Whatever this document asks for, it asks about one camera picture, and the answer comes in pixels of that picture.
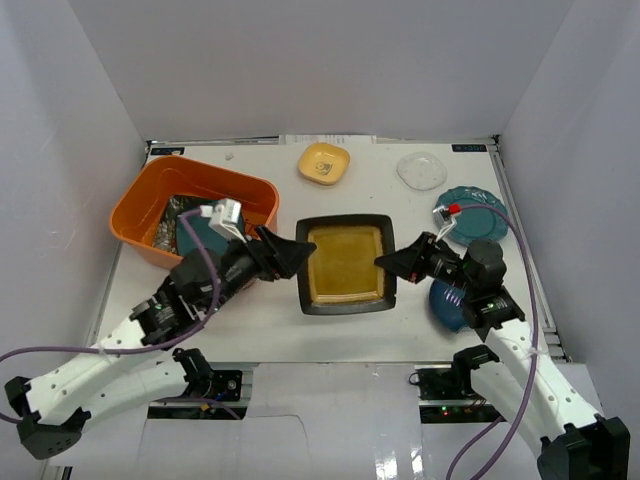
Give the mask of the dark blue shell plate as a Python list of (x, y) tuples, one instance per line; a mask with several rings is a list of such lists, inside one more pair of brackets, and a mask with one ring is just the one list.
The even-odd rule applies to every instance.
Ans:
[(464, 296), (463, 290), (440, 280), (434, 280), (429, 290), (428, 303), (432, 314), (441, 326), (452, 333), (468, 327), (462, 308)]

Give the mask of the yellow and black square plate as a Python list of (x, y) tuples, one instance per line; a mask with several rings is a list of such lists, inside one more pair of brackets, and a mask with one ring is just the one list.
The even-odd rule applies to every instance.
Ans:
[(316, 245), (297, 275), (300, 307), (315, 316), (391, 310), (397, 282), (375, 265), (395, 251), (392, 220), (383, 214), (344, 214), (302, 219), (296, 239)]

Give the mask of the teal square plate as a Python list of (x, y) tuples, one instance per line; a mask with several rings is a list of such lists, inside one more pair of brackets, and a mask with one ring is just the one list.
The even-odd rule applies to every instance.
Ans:
[[(225, 240), (222, 236), (210, 229), (207, 219), (200, 216), (200, 206), (215, 205), (218, 201), (201, 203), (198, 207), (186, 211), (179, 216), (179, 223), (177, 225), (177, 250), (180, 256), (185, 256), (198, 247), (203, 247), (218, 255), (222, 255), (227, 250), (231, 241)], [(245, 233), (242, 207), (241, 215), (239, 226)]]

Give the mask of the black floral square plate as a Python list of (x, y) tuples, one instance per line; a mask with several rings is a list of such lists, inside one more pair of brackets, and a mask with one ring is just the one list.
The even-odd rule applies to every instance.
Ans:
[(165, 252), (177, 254), (177, 225), (179, 216), (201, 204), (201, 198), (187, 195), (171, 196), (161, 214), (152, 246)]

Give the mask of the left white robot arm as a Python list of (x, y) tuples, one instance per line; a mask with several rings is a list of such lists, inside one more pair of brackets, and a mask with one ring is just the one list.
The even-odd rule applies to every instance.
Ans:
[(311, 242), (279, 237), (267, 227), (252, 240), (232, 240), (223, 255), (204, 247), (186, 254), (157, 291), (114, 330), (72, 359), (5, 385), (18, 415), (22, 446), (37, 460), (73, 447), (100, 422), (165, 398), (203, 400), (216, 374), (197, 349), (180, 343), (254, 280), (294, 277), (315, 251)]

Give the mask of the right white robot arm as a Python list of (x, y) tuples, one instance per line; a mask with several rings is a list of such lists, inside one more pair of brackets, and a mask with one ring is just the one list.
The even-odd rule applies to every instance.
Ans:
[(628, 428), (618, 417), (602, 416), (538, 348), (537, 322), (526, 320), (504, 286), (498, 243), (475, 240), (458, 256), (425, 232), (375, 263), (411, 283), (430, 277), (463, 290), (463, 316), (482, 343), (455, 355), (452, 388), (463, 398), (489, 401), (509, 423), (507, 436), (530, 447), (541, 478), (627, 478)]

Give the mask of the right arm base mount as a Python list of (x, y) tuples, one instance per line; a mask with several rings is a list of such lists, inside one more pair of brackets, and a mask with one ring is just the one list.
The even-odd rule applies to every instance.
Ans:
[(422, 425), (491, 423), (500, 418), (490, 402), (464, 386), (450, 365), (417, 366), (408, 383), (418, 390)]

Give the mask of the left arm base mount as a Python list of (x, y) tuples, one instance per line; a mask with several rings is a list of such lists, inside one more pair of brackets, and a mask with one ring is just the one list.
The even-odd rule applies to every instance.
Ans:
[(203, 386), (193, 387), (176, 399), (152, 403), (148, 419), (242, 420), (251, 396), (252, 374), (243, 370), (220, 370)]

